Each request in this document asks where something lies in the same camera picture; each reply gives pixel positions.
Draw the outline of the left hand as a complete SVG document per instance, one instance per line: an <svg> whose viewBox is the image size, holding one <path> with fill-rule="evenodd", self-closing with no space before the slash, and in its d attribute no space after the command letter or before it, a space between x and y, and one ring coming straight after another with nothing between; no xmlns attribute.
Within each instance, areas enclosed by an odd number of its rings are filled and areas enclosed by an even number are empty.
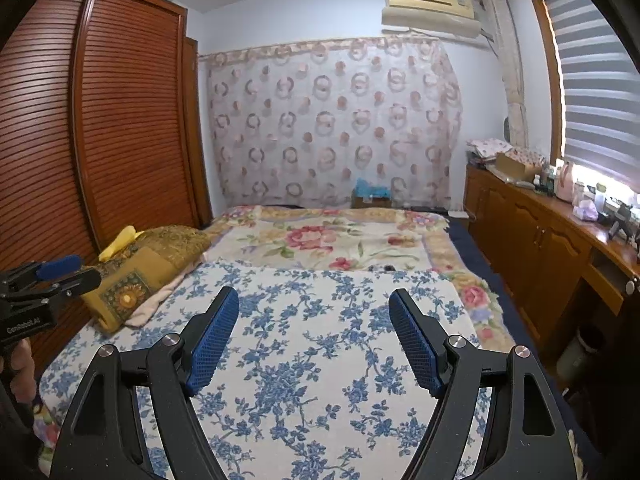
<svg viewBox="0 0 640 480"><path fill-rule="evenodd" d="M17 402L32 403L37 392L35 361L29 339L22 339L9 357L9 369L13 373L9 388Z"/></svg>

